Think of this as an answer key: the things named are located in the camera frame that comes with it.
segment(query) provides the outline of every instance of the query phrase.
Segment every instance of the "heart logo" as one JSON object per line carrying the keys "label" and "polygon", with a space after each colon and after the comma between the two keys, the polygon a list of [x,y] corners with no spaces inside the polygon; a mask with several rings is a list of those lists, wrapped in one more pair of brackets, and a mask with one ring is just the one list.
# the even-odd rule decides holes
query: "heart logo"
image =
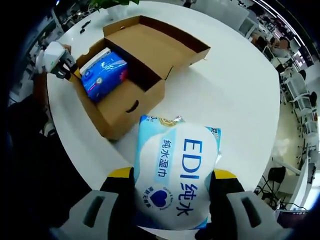
{"label": "heart logo", "polygon": [[168,194],[165,191],[159,190],[159,191],[156,191],[154,194],[152,194],[150,199],[154,205],[156,205],[158,208],[162,208],[166,205],[167,197],[168,197]]}

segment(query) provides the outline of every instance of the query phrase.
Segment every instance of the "potted plant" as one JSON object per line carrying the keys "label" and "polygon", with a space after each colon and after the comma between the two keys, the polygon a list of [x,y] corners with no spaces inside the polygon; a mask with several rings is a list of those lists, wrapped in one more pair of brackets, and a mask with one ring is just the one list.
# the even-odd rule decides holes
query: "potted plant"
{"label": "potted plant", "polygon": [[140,0],[91,0],[90,7],[106,9],[111,20],[123,18],[127,14],[129,3],[139,4]]}

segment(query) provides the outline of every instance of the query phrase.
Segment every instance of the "box lid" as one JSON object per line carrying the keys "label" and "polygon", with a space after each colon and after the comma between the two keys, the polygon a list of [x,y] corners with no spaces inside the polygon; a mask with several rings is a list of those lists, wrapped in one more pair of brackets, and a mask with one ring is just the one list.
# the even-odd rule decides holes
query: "box lid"
{"label": "box lid", "polygon": [[146,17],[127,18],[103,28],[104,37],[167,79],[173,67],[203,59],[210,47],[189,33]]}

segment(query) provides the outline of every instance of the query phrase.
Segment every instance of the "cardboard box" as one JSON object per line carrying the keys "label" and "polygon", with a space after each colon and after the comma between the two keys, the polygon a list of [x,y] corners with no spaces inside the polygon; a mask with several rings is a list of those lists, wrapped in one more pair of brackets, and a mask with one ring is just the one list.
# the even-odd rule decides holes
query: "cardboard box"
{"label": "cardboard box", "polygon": [[203,59],[210,47],[159,20],[135,16],[103,28],[96,42],[76,63],[79,69],[104,48],[128,62],[128,79],[95,104],[82,86],[79,71],[71,76],[77,94],[99,133],[118,140],[165,96],[165,80],[181,67]]}

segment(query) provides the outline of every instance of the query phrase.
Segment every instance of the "white round table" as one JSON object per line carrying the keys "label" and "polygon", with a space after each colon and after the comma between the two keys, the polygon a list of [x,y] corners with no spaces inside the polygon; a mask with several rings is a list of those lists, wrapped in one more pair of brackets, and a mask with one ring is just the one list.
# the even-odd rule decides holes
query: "white round table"
{"label": "white round table", "polygon": [[[187,122],[221,128],[222,158],[216,167],[234,173],[246,191],[254,190],[276,138],[280,90],[275,68],[239,33],[200,12],[142,1],[129,6],[128,17],[137,15],[171,24],[211,46],[205,60],[167,79],[165,97],[149,115],[167,119],[181,115]],[[80,34],[88,20],[91,23]],[[71,45],[78,58],[103,38],[102,27],[110,23],[101,9],[69,29],[59,42]],[[134,163],[137,125],[113,145],[115,150],[95,129],[70,82],[48,74],[47,87],[61,142],[91,188],[99,189],[112,170]]]}

